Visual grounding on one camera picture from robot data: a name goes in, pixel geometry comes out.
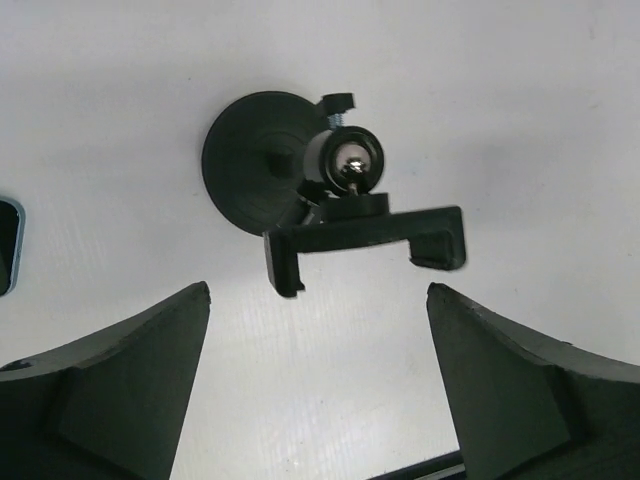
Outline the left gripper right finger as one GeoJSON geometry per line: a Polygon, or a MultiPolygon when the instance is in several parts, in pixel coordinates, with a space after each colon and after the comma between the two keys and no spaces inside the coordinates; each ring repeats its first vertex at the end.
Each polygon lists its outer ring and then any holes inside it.
{"type": "Polygon", "coordinates": [[[470,479],[636,479],[639,368],[428,288],[436,356],[470,479]]]}

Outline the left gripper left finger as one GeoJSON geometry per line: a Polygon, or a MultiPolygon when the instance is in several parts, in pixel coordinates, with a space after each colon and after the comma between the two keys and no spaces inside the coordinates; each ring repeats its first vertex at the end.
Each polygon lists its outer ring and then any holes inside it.
{"type": "Polygon", "coordinates": [[[2,478],[169,478],[208,321],[209,288],[197,282],[2,366],[2,478]]]}

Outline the black round-base clamp stand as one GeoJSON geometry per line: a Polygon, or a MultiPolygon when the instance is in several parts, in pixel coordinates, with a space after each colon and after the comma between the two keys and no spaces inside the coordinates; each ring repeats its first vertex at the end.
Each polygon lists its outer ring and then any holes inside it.
{"type": "Polygon", "coordinates": [[[440,271],[467,259],[458,206],[394,213],[375,189],[386,166],[370,130],[344,122],[348,92],[313,104],[261,91],[229,104],[203,144],[201,172],[217,210],[264,241],[266,268],[284,298],[304,291],[298,257],[407,242],[410,261],[440,271]]]}

